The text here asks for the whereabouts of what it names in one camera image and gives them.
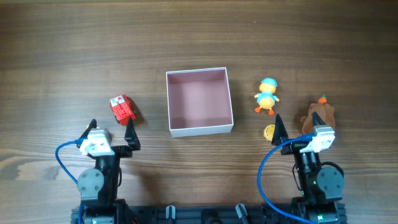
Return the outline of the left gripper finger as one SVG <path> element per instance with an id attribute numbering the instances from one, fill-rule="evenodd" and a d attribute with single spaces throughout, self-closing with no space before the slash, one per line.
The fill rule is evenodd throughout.
<path id="1" fill-rule="evenodd" d="M 83 134 L 79 137 L 79 139 L 84 139 L 88 137 L 89 132 L 93 129 L 97 128 L 97 121 L 95 119 L 92 119 L 91 122 L 89 123 L 88 127 L 85 129 Z"/>
<path id="2" fill-rule="evenodd" d="M 141 144 L 134 129 L 134 123 L 131 117 L 129 117 L 126 125 L 124 140 L 127 142 L 127 145 L 132 149 L 132 151 L 141 150 Z"/>

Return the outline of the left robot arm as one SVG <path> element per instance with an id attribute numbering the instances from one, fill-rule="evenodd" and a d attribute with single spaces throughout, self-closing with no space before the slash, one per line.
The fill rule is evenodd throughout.
<path id="1" fill-rule="evenodd" d="M 120 160 L 141 149 L 132 118 L 128 119 L 124 140 L 126 145 L 112 146 L 109 130 L 97 127 L 95 119 L 80 136 L 76 146 L 82 155 L 95 160 L 95 166 L 84 170 L 77 180 L 81 195 L 78 224 L 139 222 L 126 201 L 117 197 L 122 182 Z"/>

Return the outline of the red toy fire truck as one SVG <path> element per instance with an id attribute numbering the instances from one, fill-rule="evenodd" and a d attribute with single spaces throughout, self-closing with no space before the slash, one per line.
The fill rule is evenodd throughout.
<path id="1" fill-rule="evenodd" d="M 132 100 L 125 94 L 116 95 L 109 100 L 109 106 L 114 113 L 114 117 L 122 126 L 127 125 L 129 119 L 136 120 L 136 114 L 131 104 Z"/>

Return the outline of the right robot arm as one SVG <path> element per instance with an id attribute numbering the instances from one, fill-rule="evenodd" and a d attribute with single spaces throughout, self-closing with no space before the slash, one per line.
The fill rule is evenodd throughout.
<path id="1" fill-rule="evenodd" d="M 343 197 L 344 172 L 333 162 L 321 162 L 319 153 L 328 149 L 335 140 L 335 131 L 319 115 L 312 113 L 310 137 L 301 136 L 291 141 L 280 115 L 275 117 L 272 145 L 281 146 L 280 153 L 293 155 L 294 179 L 301 197 L 292 199 L 292 213 L 315 223 L 346 223 Z"/>

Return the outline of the yellow round slice toy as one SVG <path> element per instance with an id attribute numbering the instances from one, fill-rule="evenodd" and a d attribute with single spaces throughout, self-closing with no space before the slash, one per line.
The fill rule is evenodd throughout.
<path id="1" fill-rule="evenodd" d="M 272 138 L 274 136 L 274 131 L 275 131 L 274 124 L 270 124 L 270 125 L 266 126 L 266 128 L 264 129 L 264 138 L 267 141 L 272 141 Z"/>

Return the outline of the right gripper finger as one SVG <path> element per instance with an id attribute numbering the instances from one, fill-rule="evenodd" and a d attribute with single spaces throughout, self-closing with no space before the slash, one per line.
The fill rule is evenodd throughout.
<path id="1" fill-rule="evenodd" d="M 321 117 L 318 115 L 316 111 L 312 113 L 312 121 L 313 121 L 313 126 L 325 125 L 325 122 L 321 119 Z"/>
<path id="2" fill-rule="evenodd" d="M 283 142 L 286 142 L 288 139 L 289 139 L 289 135 L 287 134 L 283 120 L 280 117 L 280 114 L 276 114 L 275 128 L 274 128 L 274 133 L 273 133 L 271 144 L 274 146 L 278 146 L 278 145 L 282 144 Z"/>

